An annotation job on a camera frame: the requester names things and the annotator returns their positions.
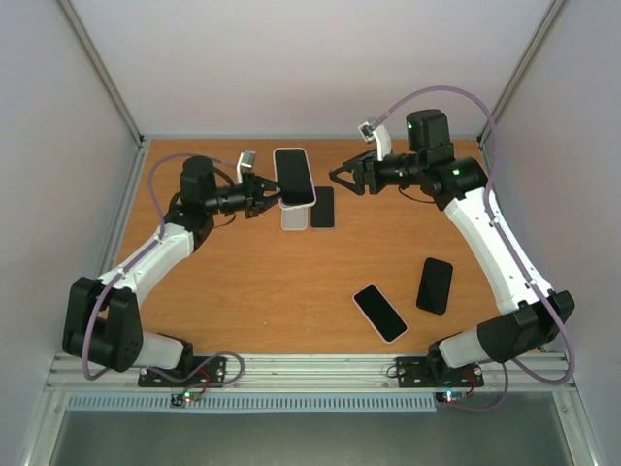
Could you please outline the white phone case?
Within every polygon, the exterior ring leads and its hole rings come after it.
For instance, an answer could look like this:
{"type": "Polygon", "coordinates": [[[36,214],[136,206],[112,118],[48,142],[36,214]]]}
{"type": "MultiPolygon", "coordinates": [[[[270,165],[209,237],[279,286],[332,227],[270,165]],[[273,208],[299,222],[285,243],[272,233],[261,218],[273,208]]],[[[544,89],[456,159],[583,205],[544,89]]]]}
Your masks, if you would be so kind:
{"type": "Polygon", "coordinates": [[[280,225],[284,231],[304,231],[309,227],[309,208],[283,209],[280,225]]]}

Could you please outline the black smartphone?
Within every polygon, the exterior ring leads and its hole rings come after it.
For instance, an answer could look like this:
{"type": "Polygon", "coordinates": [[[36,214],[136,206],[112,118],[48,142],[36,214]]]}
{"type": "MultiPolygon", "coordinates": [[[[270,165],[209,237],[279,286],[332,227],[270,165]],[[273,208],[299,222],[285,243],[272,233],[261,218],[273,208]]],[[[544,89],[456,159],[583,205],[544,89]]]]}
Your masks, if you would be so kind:
{"type": "Polygon", "coordinates": [[[335,193],[331,186],[318,186],[316,201],[310,210],[310,226],[314,229],[335,227],[335,193]]]}

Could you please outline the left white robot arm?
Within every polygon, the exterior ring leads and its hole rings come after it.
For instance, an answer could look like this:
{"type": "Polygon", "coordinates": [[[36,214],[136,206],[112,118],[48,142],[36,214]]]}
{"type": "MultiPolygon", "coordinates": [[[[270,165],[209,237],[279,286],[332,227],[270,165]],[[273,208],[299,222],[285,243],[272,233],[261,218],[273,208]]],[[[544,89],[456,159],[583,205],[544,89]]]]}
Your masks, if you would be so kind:
{"type": "Polygon", "coordinates": [[[79,358],[82,374],[97,379],[89,366],[124,372],[153,366],[173,386],[190,383],[194,360],[179,338],[147,333],[140,307],[159,282],[201,247],[217,215],[242,212],[256,217],[273,207],[278,185],[253,173],[255,154],[243,151],[237,176],[222,172],[218,161],[183,153],[180,188],[166,209],[156,210],[159,225],[123,262],[96,279],[81,277],[70,288],[62,337],[64,352],[79,358]]]}

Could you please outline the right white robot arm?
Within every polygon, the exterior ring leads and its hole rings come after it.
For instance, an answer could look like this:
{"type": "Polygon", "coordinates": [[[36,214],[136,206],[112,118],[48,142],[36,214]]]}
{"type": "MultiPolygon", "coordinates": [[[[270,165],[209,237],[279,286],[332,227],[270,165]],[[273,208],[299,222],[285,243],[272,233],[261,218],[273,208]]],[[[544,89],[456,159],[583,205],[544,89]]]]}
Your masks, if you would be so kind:
{"type": "Polygon", "coordinates": [[[413,112],[406,123],[409,152],[394,153],[387,129],[364,122],[358,130],[375,148],[329,177],[357,195],[376,195],[389,185],[419,186],[464,237],[489,282],[498,316],[433,343],[427,354],[431,379],[450,384],[471,364],[516,362],[557,337],[568,340],[571,294],[555,290],[518,244],[479,162],[456,157],[446,114],[413,112]]]}

